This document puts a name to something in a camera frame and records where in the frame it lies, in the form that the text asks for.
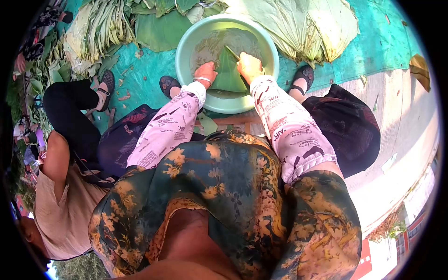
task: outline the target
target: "green plastic basin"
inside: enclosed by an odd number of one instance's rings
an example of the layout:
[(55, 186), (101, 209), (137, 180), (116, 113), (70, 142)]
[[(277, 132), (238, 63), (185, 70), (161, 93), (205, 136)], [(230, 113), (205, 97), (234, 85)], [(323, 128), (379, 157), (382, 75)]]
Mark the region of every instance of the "green plastic basin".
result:
[[(216, 30), (238, 28), (255, 35), (261, 51), (261, 60), (266, 75), (275, 79), (279, 74), (279, 56), (274, 42), (259, 24), (248, 19), (239, 19), (230, 14), (219, 14), (198, 21), (185, 32), (176, 50), (176, 75), (181, 85), (188, 85), (193, 81), (190, 69), (190, 57), (198, 42), (210, 36)], [(207, 90), (204, 108), (217, 113), (238, 114), (254, 108), (250, 93), (221, 92)]]

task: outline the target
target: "floral blouse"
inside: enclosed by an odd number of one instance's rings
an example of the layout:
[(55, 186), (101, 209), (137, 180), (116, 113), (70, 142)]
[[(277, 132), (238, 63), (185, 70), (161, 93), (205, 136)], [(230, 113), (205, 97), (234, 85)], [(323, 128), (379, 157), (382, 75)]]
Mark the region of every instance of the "floral blouse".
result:
[(283, 184), (262, 138), (236, 130), (174, 148), (156, 168), (129, 167), (89, 225), (111, 276), (158, 261), (178, 209), (209, 212), (209, 236), (243, 279), (350, 279), (361, 228), (344, 181), (329, 171)]

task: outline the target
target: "foot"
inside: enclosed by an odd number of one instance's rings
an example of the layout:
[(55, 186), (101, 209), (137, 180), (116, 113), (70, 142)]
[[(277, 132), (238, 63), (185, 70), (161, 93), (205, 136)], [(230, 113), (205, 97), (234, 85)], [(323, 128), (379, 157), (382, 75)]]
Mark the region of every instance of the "foot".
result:
[(110, 101), (110, 93), (114, 91), (115, 88), (115, 79), (113, 73), (110, 70), (106, 70), (102, 77), (102, 81), (99, 84), (98, 90), (96, 94), (98, 94), (98, 104), (95, 109), (99, 112), (104, 112), (108, 106)]
[[(293, 85), (300, 87), (303, 90), (303, 92), (306, 92), (306, 90), (308, 89), (308, 85), (304, 78), (298, 78), (297, 80), (294, 81)], [(298, 102), (300, 102), (300, 104), (306, 99), (306, 97), (300, 92), (300, 90), (295, 88), (292, 88), (289, 91), (289, 95), (292, 96), (292, 98), (294, 98)]]
[(309, 65), (300, 67), (294, 75), (293, 84), (289, 88), (289, 95), (302, 103), (305, 101), (305, 92), (311, 87), (314, 81), (314, 71)]
[(165, 96), (170, 99), (178, 96), (181, 91), (181, 85), (179, 82), (170, 76), (163, 76), (160, 78), (159, 85)]

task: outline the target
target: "silver bangle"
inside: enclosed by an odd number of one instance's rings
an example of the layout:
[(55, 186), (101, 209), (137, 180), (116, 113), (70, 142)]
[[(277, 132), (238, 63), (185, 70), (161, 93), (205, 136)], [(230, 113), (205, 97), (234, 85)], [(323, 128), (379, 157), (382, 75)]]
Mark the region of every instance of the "silver bangle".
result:
[(213, 85), (213, 83), (212, 83), (209, 79), (204, 78), (204, 77), (194, 77), (194, 78), (193, 78), (193, 81), (196, 81), (196, 80), (204, 80), (204, 81), (209, 82), (209, 83), (210, 83), (210, 86)]

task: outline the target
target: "hand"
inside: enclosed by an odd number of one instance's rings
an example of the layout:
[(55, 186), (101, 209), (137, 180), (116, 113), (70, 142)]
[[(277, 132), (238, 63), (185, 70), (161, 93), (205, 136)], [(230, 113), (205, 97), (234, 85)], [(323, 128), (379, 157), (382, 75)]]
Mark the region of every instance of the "hand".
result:
[(19, 70), (20, 73), (22, 73), (23, 71), (25, 71), (25, 67), (26, 67), (25, 57), (21, 52), (16, 58), (16, 68)]
[(30, 126), (30, 130), (32, 132), (36, 132), (37, 128), (39, 127), (39, 124), (33, 124), (32, 126)]
[[(210, 61), (205, 64), (202, 64), (201, 67), (199, 67), (194, 72), (194, 76), (207, 78), (211, 82), (213, 82), (215, 80), (216, 76), (218, 75), (218, 72), (216, 72), (214, 70), (215, 70), (215, 64), (213, 63), (213, 61)], [(208, 81), (205, 81), (205, 80), (196, 80), (196, 81), (203, 84), (205, 89), (208, 89), (211, 86), (211, 83), (209, 83)]]
[(237, 62), (237, 65), (238, 71), (249, 85), (256, 77), (263, 75), (261, 60), (245, 52), (240, 54), (240, 61)]

